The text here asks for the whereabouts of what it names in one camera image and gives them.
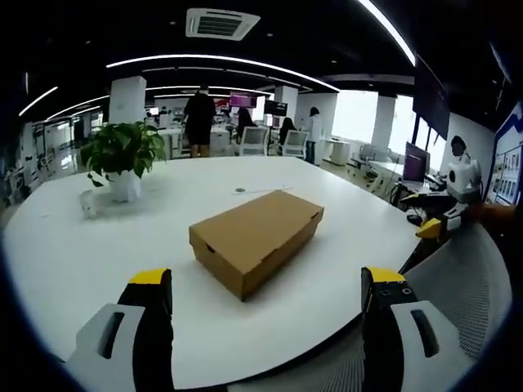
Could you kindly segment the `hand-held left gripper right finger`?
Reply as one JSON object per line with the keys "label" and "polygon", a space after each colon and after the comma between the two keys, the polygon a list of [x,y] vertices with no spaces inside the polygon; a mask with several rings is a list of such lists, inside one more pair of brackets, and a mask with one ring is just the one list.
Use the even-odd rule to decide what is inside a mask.
{"label": "hand-held left gripper right finger", "polygon": [[361,269],[363,391],[449,391],[472,368],[458,329],[391,269]]}

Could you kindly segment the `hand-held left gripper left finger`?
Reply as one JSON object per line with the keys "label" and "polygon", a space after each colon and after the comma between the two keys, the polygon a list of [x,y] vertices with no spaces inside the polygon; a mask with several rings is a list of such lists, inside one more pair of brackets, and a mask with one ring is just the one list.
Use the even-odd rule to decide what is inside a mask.
{"label": "hand-held left gripper left finger", "polygon": [[86,391],[173,391],[172,271],[141,271],[76,335],[67,372]]}

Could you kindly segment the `person's right hand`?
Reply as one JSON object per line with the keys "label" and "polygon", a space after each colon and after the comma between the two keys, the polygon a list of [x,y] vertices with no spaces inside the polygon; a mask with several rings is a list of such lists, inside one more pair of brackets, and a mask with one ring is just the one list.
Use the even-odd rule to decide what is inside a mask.
{"label": "person's right hand", "polygon": [[476,203],[468,208],[468,214],[486,229],[502,234],[510,228],[514,221],[516,206]]}

